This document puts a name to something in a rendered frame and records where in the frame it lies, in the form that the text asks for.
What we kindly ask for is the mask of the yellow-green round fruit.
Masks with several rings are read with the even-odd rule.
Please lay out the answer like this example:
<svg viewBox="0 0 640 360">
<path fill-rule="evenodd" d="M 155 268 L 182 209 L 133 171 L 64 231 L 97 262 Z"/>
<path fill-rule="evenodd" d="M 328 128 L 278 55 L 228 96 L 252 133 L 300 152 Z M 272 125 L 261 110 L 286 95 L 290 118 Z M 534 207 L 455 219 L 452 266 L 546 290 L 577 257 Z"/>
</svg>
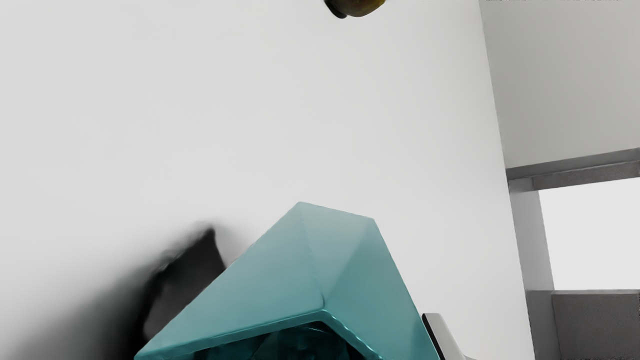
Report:
<svg viewBox="0 0 640 360">
<path fill-rule="evenodd" d="M 339 19 L 363 18 L 379 9 L 386 0 L 323 0 L 327 9 Z"/>
</svg>

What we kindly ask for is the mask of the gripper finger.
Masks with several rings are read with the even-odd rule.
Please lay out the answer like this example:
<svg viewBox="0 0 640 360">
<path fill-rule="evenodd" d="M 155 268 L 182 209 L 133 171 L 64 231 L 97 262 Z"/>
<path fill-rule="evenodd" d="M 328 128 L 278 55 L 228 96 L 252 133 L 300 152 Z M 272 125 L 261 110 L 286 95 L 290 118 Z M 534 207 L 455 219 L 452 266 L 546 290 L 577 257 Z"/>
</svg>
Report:
<svg viewBox="0 0 640 360">
<path fill-rule="evenodd" d="M 423 313 L 422 322 L 438 353 L 439 360 L 475 360 L 462 352 L 440 313 Z"/>
</svg>

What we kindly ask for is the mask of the teal faceted mug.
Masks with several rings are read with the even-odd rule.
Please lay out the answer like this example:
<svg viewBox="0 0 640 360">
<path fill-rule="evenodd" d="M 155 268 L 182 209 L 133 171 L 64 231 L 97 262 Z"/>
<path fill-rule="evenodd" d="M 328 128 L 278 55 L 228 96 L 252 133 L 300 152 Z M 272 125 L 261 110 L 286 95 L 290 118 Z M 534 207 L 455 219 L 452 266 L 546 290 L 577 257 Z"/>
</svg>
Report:
<svg viewBox="0 0 640 360">
<path fill-rule="evenodd" d="M 134 360 L 442 360 L 374 219 L 298 202 Z"/>
</svg>

